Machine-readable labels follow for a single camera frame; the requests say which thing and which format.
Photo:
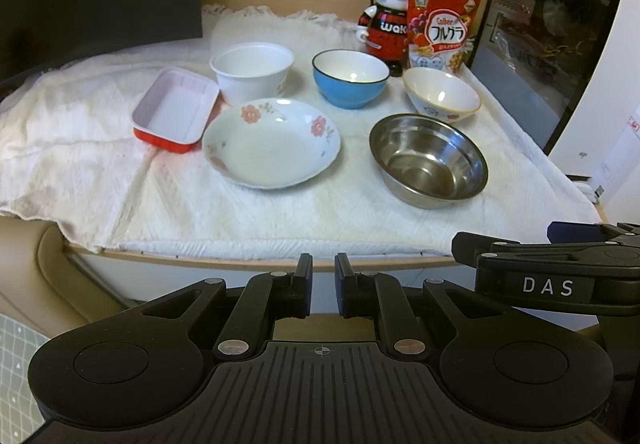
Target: red plastic container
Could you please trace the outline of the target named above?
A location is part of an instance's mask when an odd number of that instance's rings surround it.
[[[208,77],[166,68],[133,110],[133,134],[172,153],[187,153],[198,145],[219,93]]]

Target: panda bottle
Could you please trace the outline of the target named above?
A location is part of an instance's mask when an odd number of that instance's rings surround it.
[[[401,77],[407,48],[409,0],[371,0],[358,21],[358,39],[367,52],[385,61],[392,77]]]

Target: stainless steel bowl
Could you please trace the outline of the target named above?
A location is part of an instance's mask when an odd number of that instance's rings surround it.
[[[466,135],[422,115],[386,117],[371,130],[369,146],[387,187],[415,207],[473,198],[489,178],[486,160]]]

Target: cereal bag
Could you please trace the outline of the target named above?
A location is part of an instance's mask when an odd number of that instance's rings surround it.
[[[480,0],[409,0],[408,37],[411,66],[456,74]]]

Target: metal pin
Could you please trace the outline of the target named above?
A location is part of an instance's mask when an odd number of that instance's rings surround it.
[[[417,356],[427,349],[422,341],[418,341],[416,339],[400,340],[394,345],[394,348],[396,349],[396,352],[405,356]]]
[[[226,356],[241,356],[249,350],[249,344],[240,339],[229,339],[218,345],[218,351]]]

